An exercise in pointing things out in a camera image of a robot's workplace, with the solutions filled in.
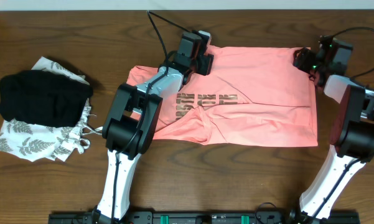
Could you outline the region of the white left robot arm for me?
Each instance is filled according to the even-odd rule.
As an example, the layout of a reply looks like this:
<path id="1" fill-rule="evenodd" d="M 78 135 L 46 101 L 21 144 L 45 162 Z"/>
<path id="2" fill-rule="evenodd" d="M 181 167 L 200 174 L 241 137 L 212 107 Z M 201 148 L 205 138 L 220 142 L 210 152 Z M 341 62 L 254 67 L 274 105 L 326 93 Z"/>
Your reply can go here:
<path id="1" fill-rule="evenodd" d="M 102 136 L 108 150 L 103 196 L 93 210 L 93 223 L 119 223 L 130 206 L 130 190 L 139 158 L 152 143 L 162 102 L 186 85 L 193 73 L 208 75 L 214 56 L 207 53 L 212 36 L 184 32 L 179 48 L 166 55 L 157 74 L 138 85 L 121 84 Z"/>

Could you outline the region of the pink cloth garment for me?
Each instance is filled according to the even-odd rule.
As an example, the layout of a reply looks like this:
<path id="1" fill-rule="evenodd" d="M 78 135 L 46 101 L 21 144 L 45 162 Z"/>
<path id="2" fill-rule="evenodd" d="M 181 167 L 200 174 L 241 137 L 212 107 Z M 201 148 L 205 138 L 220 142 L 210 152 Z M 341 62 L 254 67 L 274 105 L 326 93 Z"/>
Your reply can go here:
<path id="1" fill-rule="evenodd" d="M 209 75 L 166 98 L 155 139 L 263 147 L 317 145 L 316 93 L 293 48 L 215 47 Z"/>

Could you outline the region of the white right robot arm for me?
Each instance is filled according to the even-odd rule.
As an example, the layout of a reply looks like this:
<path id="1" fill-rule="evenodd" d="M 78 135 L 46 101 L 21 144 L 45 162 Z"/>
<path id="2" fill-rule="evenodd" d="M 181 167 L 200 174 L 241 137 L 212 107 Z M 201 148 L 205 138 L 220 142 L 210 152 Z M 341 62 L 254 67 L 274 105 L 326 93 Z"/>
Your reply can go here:
<path id="1" fill-rule="evenodd" d="M 374 159 L 374 89 L 345 76 L 351 44 L 332 35 L 319 39 L 319 51 L 295 51 L 293 65 L 340 108 L 330 131 L 326 160 L 286 223 L 360 223 L 357 212 L 332 207 L 350 179 Z"/>

